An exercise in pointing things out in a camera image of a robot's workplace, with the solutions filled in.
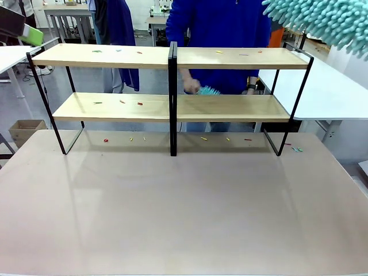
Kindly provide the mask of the person's right hand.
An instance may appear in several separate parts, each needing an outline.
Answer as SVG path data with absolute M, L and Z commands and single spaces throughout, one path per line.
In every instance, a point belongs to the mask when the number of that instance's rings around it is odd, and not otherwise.
M 187 94 L 197 94 L 201 88 L 200 82 L 192 77 L 183 78 L 183 86 Z

